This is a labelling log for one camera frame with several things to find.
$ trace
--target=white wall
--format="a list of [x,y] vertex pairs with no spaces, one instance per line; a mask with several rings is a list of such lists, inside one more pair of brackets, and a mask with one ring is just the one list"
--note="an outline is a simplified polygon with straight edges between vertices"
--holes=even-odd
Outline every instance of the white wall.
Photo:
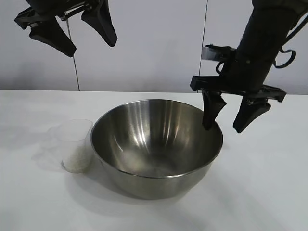
[[[237,47],[253,6],[250,0],[209,0],[204,46],[213,43],[218,46]],[[294,62],[284,69],[272,68],[266,84],[280,87],[287,93],[308,94],[308,26],[304,27],[285,46],[285,50],[297,52]],[[279,54],[278,64],[289,59],[289,54]],[[201,75],[216,75],[216,62],[202,61]]]
[[30,28],[23,31],[14,22],[27,2],[0,2],[0,89],[77,90],[73,59],[31,40]]
[[81,90],[190,92],[206,0],[110,0],[109,7],[113,48],[79,16],[70,21]]
[[[187,91],[199,73],[207,0],[110,0],[118,35],[108,47],[80,15],[70,19],[81,90]],[[73,60],[33,41],[13,20],[25,0],[2,0],[0,89],[77,90]],[[250,0],[209,0],[203,45],[237,47],[253,7]],[[60,23],[66,31],[65,23]],[[288,93],[308,93],[308,26],[285,49],[297,51],[285,69],[272,68],[266,83]],[[283,63],[288,55],[279,55]],[[201,75],[215,62],[202,61]]]

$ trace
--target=bowl rim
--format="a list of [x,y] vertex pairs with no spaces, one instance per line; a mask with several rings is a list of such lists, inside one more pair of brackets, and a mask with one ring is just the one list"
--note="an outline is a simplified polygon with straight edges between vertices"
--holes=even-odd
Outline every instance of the bowl rim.
[[124,173],[124,174],[127,174],[127,175],[131,175],[131,176],[135,176],[135,177],[141,177],[141,178],[149,178],[149,179],[167,179],[167,178],[175,178],[175,177],[181,177],[181,176],[186,176],[186,175],[192,174],[192,173],[194,173],[194,172],[196,172],[196,171],[198,171],[198,170],[204,168],[205,166],[209,165],[210,163],[212,163],[212,162],[216,159],[216,157],[217,157],[218,154],[220,153],[221,148],[222,148],[222,145],[223,145],[223,134],[222,134],[221,128],[220,128],[220,126],[218,125],[218,123],[217,123],[216,121],[214,121],[214,126],[216,126],[216,127],[218,128],[218,131],[219,131],[219,133],[220,133],[220,135],[221,135],[221,136],[220,136],[220,146],[219,146],[219,148],[218,148],[218,151],[217,151],[217,153],[216,153],[209,161],[207,161],[205,164],[203,164],[202,166],[200,166],[200,167],[198,167],[198,168],[196,168],[196,169],[194,169],[194,170],[192,170],[192,171],[185,172],[185,173],[181,173],[181,174],[177,174],[177,175],[160,176],[160,177],[151,177],[151,176],[143,176],[143,175],[138,175],[138,174],[133,174],[133,173],[130,173],[130,172],[126,172],[126,171],[123,171],[123,170],[121,170],[121,169],[118,169],[118,168],[114,167],[113,165],[109,164],[108,162],[106,162],[106,161],[96,152],[96,150],[95,150],[95,148],[94,148],[94,145],[93,145],[93,138],[92,138],[92,137],[93,137],[93,131],[94,131],[96,125],[98,124],[98,122],[99,122],[104,116],[106,116],[106,115],[107,115],[108,113],[110,113],[111,111],[113,111],[113,110],[115,110],[115,109],[117,109],[117,108],[119,108],[119,107],[128,105],[128,104],[138,103],[138,102],[143,102],[143,101],[170,101],[170,102],[176,102],[176,103],[184,104],[184,105],[189,106],[189,107],[193,107],[193,108],[195,108],[195,109],[200,110],[200,111],[203,112],[203,110],[201,110],[200,108],[197,108],[197,107],[195,107],[195,106],[193,106],[193,105],[190,105],[190,104],[188,104],[188,103],[184,103],[184,102],[180,102],[180,101],[176,101],[176,100],[166,100],[166,99],[144,99],[144,100],[136,100],[136,101],[124,103],[124,104],[121,104],[121,105],[119,105],[119,106],[117,106],[117,107],[114,107],[114,108],[110,109],[109,111],[107,111],[106,113],[104,113],[98,120],[96,120],[95,124],[93,125],[93,127],[92,127],[92,129],[91,129],[91,134],[90,134],[91,146],[92,146],[92,149],[94,150],[95,155],[99,158],[99,160],[100,160],[101,162],[103,162],[104,164],[110,166],[111,168],[113,168],[113,169],[115,169],[115,170],[117,170],[117,171],[119,171],[119,172],[122,172],[122,173]]

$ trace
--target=white powder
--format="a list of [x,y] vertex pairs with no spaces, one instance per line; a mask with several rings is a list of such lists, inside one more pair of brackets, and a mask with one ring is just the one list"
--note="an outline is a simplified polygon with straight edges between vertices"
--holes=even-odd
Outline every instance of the white powder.
[[93,153],[84,144],[65,145],[62,148],[63,166],[68,172],[84,172],[91,164]]

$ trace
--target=stainless steel bowl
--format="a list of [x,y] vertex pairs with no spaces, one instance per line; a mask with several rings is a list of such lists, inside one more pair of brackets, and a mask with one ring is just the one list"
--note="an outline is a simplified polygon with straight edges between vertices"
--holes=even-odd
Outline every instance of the stainless steel bowl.
[[170,100],[142,100],[103,115],[91,133],[92,146],[111,179],[144,199],[191,189],[220,152],[222,133],[202,126],[203,111]]

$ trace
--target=screw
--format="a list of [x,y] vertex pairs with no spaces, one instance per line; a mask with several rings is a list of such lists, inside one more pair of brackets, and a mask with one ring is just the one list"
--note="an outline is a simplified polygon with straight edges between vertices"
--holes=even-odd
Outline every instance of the screw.
[[36,27],[36,26],[38,26],[39,24],[38,23],[31,23],[29,26],[31,27],[31,28],[34,28],[34,27]]
[[85,7],[87,8],[88,11],[92,10],[92,6],[89,3],[86,3]]
[[254,102],[255,102],[254,100],[250,100],[250,99],[246,100],[246,104],[249,106],[252,105]]

